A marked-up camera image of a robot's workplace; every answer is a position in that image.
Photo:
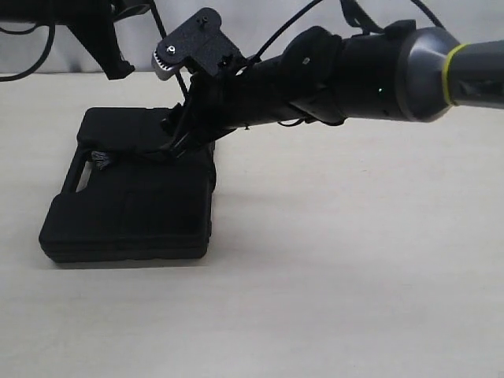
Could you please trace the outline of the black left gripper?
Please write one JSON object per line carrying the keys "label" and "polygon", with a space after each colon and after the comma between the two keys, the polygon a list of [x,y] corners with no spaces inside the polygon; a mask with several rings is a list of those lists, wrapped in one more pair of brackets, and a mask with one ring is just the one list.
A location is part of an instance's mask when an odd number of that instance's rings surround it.
{"label": "black left gripper", "polygon": [[85,50],[94,58],[109,80],[122,80],[135,71],[135,67],[120,51],[115,23],[129,17],[150,12],[158,17],[154,1],[38,1],[17,0],[1,2],[1,21],[31,24],[23,31],[2,28],[7,35],[28,35],[37,28],[47,27],[48,35],[39,59],[28,69],[15,75],[2,76],[2,80],[22,80],[35,73],[49,57],[54,44],[56,27],[65,26]]}

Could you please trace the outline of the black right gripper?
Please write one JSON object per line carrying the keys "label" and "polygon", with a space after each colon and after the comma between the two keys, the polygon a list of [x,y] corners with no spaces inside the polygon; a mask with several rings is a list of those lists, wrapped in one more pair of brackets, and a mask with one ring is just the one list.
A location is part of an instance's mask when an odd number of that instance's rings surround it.
{"label": "black right gripper", "polygon": [[187,97],[181,114],[175,119],[175,130],[161,152],[176,160],[244,127],[242,121],[229,117],[231,106],[224,99],[228,86],[236,84],[241,75],[209,78],[196,73],[190,78]]}

